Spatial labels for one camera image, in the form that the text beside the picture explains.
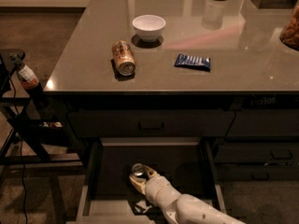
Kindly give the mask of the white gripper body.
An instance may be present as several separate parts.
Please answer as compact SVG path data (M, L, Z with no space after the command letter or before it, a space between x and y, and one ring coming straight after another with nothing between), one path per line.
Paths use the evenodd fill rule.
M175 200L173 191L174 188L164 176L156 175L147 182L145 196L155 206L167 208Z

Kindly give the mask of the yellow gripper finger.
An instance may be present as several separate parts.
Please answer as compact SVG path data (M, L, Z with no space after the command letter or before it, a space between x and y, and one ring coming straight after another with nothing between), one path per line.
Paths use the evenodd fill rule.
M152 169L151 167L148 167L147 165L144 166L144 169L146 171L146 175L148 177L148 179L152 179L153 177L155 177L158 173Z
M135 187L135 189L138 192L145 194L145 187L147 184L147 180L145 178L136 177L134 175L129 175L129 178L131 184Z

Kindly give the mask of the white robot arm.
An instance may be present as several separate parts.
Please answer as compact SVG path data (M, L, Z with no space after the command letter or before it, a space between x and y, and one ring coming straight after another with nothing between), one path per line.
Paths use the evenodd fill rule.
M190 194L181 194L163 175L142 163L133 165L129 178L138 192L162 210L169 224L245 224Z

